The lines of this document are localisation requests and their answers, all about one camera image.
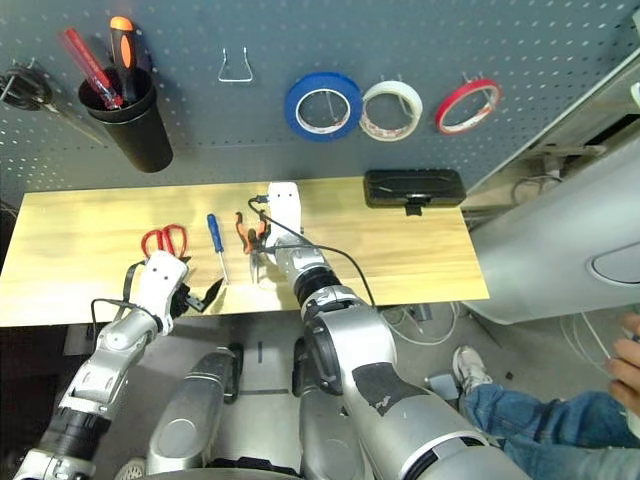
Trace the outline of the bystander bare hand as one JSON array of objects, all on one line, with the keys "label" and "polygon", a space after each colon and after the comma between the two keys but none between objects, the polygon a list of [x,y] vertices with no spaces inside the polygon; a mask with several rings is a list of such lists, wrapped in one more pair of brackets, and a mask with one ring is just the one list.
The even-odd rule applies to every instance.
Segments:
[{"label": "bystander bare hand", "polygon": [[612,381],[609,392],[631,412],[639,415],[639,343],[631,338],[620,338],[614,345],[615,354],[608,361]]}]

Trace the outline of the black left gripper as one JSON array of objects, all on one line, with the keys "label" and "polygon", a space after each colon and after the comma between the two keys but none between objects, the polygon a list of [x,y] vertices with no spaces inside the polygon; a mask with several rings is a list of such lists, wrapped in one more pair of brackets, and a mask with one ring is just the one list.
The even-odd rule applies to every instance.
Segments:
[{"label": "black left gripper", "polygon": [[[185,264],[191,260],[191,256],[181,257],[181,261]],[[206,291],[204,298],[200,300],[190,293],[190,287],[185,283],[181,283],[172,296],[170,315],[176,319],[185,314],[189,309],[193,309],[198,313],[205,311],[217,298],[221,287],[224,285],[224,279],[216,280]]]}]

